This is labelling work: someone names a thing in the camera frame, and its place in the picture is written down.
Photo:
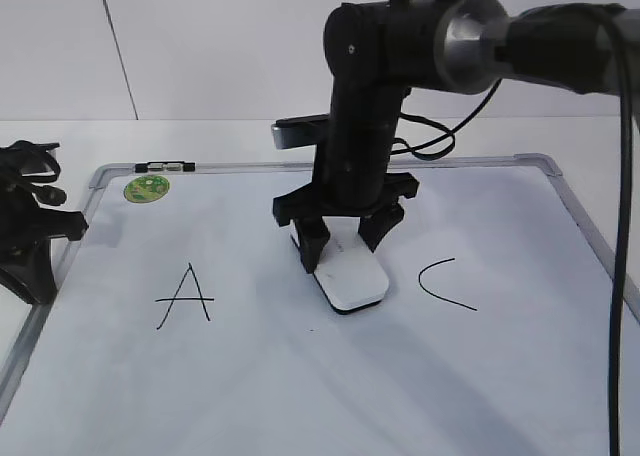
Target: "black clamp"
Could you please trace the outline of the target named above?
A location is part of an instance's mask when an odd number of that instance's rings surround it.
[[[0,284],[28,304],[48,304],[57,293],[50,241],[79,241],[88,225],[81,212],[41,208],[60,206],[66,194],[55,182],[60,165],[51,151],[57,143],[17,141],[0,148]]]

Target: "round sticker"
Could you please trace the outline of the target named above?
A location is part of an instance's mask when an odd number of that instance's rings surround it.
[[[152,203],[169,192],[169,180],[163,176],[141,176],[124,188],[124,197],[132,203]]]

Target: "whiteboard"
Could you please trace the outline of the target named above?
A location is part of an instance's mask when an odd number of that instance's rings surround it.
[[[0,454],[607,454],[611,281],[535,167],[412,171],[377,307],[335,314],[274,196],[307,171],[108,185],[0,428]],[[422,282],[465,310],[422,291]],[[191,264],[204,298],[168,301]],[[180,297],[199,298],[187,277]],[[206,307],[210,321],[203,311]],[[625,454],[640,454],[625,314]]]

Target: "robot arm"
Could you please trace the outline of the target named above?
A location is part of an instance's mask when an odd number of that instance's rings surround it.
[[[620,29],[640,94],[640,10],[597,8]],[[580,94],[619,90],[606,33],[576,5],[512,18],[497,0],[345,3],[327,20],[324,49],[334,76],[329,115],[273,128],[279,148],[317,145],[312,182],[273,208],[281,226],[294,222],[307,272],[329,239],[323,216],[360,217],[372,251],[402,220],[399,198],[415,196],[418,183],[386,171],[411,88],[477,94],[504,78]]]

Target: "wire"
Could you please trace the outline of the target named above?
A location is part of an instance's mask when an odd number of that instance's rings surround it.
[[[609,454],[620,456],[620,351],[624,288],[629,253],[631,200],[633,194],[633,87],[624,37],[604,9],[588,4],[570,4],[565,8],[583,14],[602,25],[611,42],[620,91],[620,202],[618,235],[609,316]]]
[[[404,119],[405,121],[410,121],[412,123],[418,123],[418,124],[423,124],[425,126],[430,126],[434,129],[442,131],[443,134],[441,136],[438,136],[437,138],[427,141],[426,143],[422,143],[418,146],[410,146],[409,143],[407,143],[407,141],[404,140],[403,138],[395,138],[393,140],[394,144],[401,144],[405,147],[405,149],[396,149],[395,151],[392,151],[391,154],[398,155],[398,154],[411,153],[414,157],[422,161],[435,161],[437,159],[447,156],[449,153],[451,153],[451,151],[455,149],[456,133],[460,131],[462,128],[464,128],[467,124],[469,124],[476,116],[478,116],[478,114],[480,114],[480,112],[489,104],[493,96],[496,94],[501,83],[502,83],[502,80],[500,79],[496,81],[491,87],[491,89],[489,90],[489,92],[487,92],[486,96],[482,99],[480,104],[476,107],[476,109],[471,111],[471,113],[469,113],[469,115],[466,118],[464,118],[453,129],[449,129],[444,124],[425,118],[423,116],[400,113],[400,119]],[[441,143],[447,138],[451,138],[451,143],[442,151],[439,151],[436,153],[419,153],[418,152],[422,149],[429,148],[438,143]]]

